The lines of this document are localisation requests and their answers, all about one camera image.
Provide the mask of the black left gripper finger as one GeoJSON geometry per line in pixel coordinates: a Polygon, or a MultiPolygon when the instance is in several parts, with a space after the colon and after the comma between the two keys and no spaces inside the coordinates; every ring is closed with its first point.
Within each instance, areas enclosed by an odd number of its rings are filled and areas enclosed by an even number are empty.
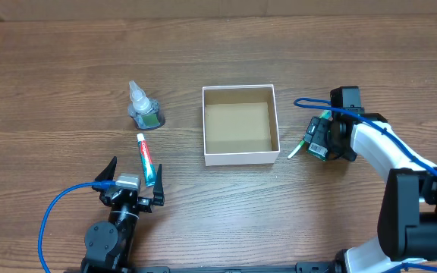
{"type": "Polygon", "coordinates": [[[115,169],[117,167],[117,157],[114,156],[109,164],[100,172],[100,174],[94,179],[96,182],[112,181],[115,175],[115,169]]]}
{"type": "Polygon", "coordinates": [[[162,185],[162,164],[159,165],[158,170],[156,172],[156,181],[152,193],[153,193],[152,204],[154,206],[164,206],[165,194],[162,185]]]}

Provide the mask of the green white toothbrush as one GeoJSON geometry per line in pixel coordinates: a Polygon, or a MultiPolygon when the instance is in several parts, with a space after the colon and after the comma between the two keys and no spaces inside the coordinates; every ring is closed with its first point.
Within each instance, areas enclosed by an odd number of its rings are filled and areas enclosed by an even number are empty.
{"type": "MultiPolygon", "coordinates": [[[[320,118],[325,118],[325,119],[329,119],[331,117],[331,112],[330,111],[323,111],[322,114],[319,116],[320,118]]],[[[288,155],[288,159],[291,159],[292,157],[294,157],[302,148],[302,146],[304,145],[305,141],[301,140],[297,146],[291,151],[291,153],[288,155]]]]}

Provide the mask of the green white floss packet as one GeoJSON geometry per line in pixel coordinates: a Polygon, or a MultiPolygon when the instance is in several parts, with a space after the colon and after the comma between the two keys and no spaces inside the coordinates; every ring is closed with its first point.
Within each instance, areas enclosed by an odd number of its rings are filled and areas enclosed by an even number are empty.
{"type": "Polygon", "coordinates": [[[326,161],[329,156],[328,149],[317,143],[310,143],[307,152],[323,161],[326,161]]]}

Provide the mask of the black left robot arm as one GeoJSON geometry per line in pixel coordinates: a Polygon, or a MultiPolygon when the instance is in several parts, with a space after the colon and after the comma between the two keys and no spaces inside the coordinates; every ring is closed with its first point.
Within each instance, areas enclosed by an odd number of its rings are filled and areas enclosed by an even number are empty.
{"type": "Polygon", "coordinates": [[[150,213],[154,206],[165,204],[162,167],[158,167],[153,197],[146,198],[140,195],[139,176],[121,174],[114,179],[116,166],[117,158],[113,157],[94,180],[99,200],[111,210],[106,221],[92,224],[85,234],[82,272],[138,272],[130,262],[130,251],[140,213],[150,213]]]}

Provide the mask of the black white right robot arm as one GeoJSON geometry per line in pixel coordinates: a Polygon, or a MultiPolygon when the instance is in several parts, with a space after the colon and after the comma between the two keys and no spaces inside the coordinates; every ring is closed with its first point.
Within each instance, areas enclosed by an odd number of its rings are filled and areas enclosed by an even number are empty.
{"type": "Polygon", "coordinates": [[[324,161],[364,157],[385,182],[377,235],[339,251],[320,272],[400,272],[437,260],[437,165],[416,154],[379,114],[311,119],[304,141],[324,161]]]}

